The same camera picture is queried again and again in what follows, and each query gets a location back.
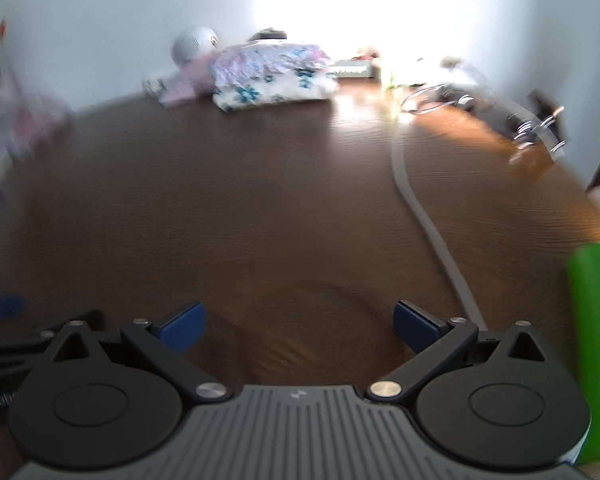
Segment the white speaker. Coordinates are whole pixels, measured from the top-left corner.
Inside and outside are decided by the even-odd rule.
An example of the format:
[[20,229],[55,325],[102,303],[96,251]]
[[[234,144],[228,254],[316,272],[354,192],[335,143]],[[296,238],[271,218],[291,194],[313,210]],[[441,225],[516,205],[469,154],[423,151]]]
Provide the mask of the white speaker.
[[191,27],[180,34],[173,44],[173,60],[177,65],[204,56],[218,47],[216,33],[208,27]]

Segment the cable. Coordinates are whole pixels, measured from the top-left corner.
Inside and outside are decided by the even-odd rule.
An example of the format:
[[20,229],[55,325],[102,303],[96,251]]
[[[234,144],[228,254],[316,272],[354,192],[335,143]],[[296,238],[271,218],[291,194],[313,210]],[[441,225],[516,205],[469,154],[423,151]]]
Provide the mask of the cable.
[[458,265],[451,255],[451,252],[449,252],[449,248],[442,239],[436,225],[433,223],[422,204],[418,201],[413,189],[411,189],[409,175],[407,174],[407,167],[404,161],[403,136],[400,132],[396,132],[391,142],[391,167],[394,173],[395,185],[398,187],[398,190],[400,190],[402,198],[411,209],[411,212],[413,212],[413,215],[424,231],[431,248],[436,253],[440,264],[442,264],[446,277],[458,297],[458,301],[462,306],[465,316],[472,321],[478,329],[487,330],[487,324],[484,322],[480,308],[475,302],[474,295],[471,293],[462,272],[458,269]]

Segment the white wall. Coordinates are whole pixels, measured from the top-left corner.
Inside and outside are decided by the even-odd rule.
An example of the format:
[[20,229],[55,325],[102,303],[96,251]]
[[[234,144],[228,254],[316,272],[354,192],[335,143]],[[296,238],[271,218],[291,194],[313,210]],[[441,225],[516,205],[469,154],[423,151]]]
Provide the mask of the white wall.
[[224,45],[273,26],[336,57],[365,43],[461,56],[520,102],[536,87],[564,102],[568,159],[583,182],[600,161],[599,10],[600,0],[0,0],[6,57],[24,86],[75,108],[171,73],[173,39],[193,24]]

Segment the wooden table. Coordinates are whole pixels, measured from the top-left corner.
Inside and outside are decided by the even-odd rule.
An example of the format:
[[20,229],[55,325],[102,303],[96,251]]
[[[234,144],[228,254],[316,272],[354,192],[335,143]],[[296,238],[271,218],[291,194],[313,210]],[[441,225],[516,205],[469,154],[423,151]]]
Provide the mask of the wooden table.
[[0,207],[0,292],[29,304],[0,332],[73,306],[116,325],[201,300],[208,328],[188,356],[221,381],[366,386],[408,356],[397,300],[461,314],[392,181],[402,129],[414,190],[489,327],[529,320],[573,368],[564,267],[600,242],[600,214],[560,167],[511,161],[471,116],[405,124],[363,82],[333,104],[225,114],[138,98],[78,117]]

